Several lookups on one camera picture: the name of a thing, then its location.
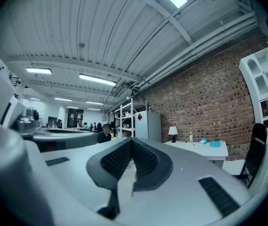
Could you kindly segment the white grey refrigerator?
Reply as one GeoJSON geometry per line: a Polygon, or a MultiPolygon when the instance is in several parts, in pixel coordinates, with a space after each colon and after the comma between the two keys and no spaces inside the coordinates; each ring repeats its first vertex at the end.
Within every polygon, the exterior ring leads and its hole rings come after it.
{"type": "Polygon", "coordinates": [[[160,114],[149,111],[135,113],[135,137],[161,142],[162,130],[160,114]],[[140,121],[138,120],[139,114],[142,115],[140,121]]]}

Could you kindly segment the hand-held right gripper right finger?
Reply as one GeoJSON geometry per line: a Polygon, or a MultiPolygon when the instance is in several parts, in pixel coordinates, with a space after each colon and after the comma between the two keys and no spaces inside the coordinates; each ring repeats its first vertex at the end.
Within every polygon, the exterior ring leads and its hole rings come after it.
{"type": "Polygon", "coordinates": [[[235,177],[205,157],[178,147],[142,139],[142,142],[166,153],[172,160],[169,178],[157,189],[134,192],[121,206],[121,224],[127,226],[206,226],[224,218],[201,182],[212,178],[238,207],[251,195],[235,177]]]}

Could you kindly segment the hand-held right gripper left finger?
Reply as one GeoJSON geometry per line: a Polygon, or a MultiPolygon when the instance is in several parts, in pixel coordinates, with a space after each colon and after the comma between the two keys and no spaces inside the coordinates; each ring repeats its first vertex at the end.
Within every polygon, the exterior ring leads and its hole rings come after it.
{"type": "Polygon", "coordinates": [[[132,197],[131,140],[43,153],[59,183],[81,204],[115,219],[132,197]]]}

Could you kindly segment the bundle of white ceiling pipes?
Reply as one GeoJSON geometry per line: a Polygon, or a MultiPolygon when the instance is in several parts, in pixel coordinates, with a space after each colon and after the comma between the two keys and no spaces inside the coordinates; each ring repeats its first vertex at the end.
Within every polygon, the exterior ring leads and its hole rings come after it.
{"type": "Polygon", "coordinates": [[[256,15],[254,11],[251,11],[225,25],[220,26],[166,62],[138,86],[141,87],[144,84],[153,83],[156,79],[159,79],[159,77],[167,75],[169,72],[177,69],[179,65],[183,65],[190,59],[197,58],[199,53],[204,52],[207,49],[212,49],[217,42],[220,42],[223,39],[228,39],[231,35],[234,35],[235,33],[242,31],[242,29],[254,24],[256,24],[256,15]]]}

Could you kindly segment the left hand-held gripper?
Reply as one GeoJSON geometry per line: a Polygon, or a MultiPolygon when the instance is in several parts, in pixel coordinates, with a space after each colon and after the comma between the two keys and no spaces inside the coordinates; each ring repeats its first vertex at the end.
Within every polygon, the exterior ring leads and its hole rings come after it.
{"type": "Polygon", "coordinates": [[[75,149],[97,143],[95,132],[41,128],[37,111],[32,107],[26,107],[16,98],[17,95],[10,80],[0,72],[0,126],[17,132],[36,132],[33,142],[37,144],[41,153],[75,149]]]}

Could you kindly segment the ceiling air conditioner unit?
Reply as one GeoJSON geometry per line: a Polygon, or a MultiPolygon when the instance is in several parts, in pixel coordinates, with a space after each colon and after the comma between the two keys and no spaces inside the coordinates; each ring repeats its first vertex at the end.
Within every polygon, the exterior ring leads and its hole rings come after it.
{"type": "Polygon", "coordinates": [[[113,97],[114,98],[126,98],[130,96],[132,93],[132,89],[128,84],[122,84],[118,89],[114,92],[113,97]]]}

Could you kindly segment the table lamp with white shade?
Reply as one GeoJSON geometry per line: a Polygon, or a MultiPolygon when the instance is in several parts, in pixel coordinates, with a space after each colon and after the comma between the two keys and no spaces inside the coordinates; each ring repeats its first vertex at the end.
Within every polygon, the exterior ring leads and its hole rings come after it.
{"type": "Polygon", "coordinates": [[[176,142],[176,135],[178,134],[176,126],[171,126],[169,128],[168,134],[172,136],[172,141],[171,142],[175,143],[176,142]]]}

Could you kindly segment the white cubby bookshelf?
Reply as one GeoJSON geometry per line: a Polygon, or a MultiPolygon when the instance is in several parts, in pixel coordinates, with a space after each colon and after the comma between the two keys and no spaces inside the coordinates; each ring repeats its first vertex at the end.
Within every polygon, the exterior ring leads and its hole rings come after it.
{"type": "Polygon", "coordinates": [[[249,189],[256,194],[268,189],[268,47],[242,58],[239,69],[249,90],[255,122],[267,128],[266,153],[249,189]]]}

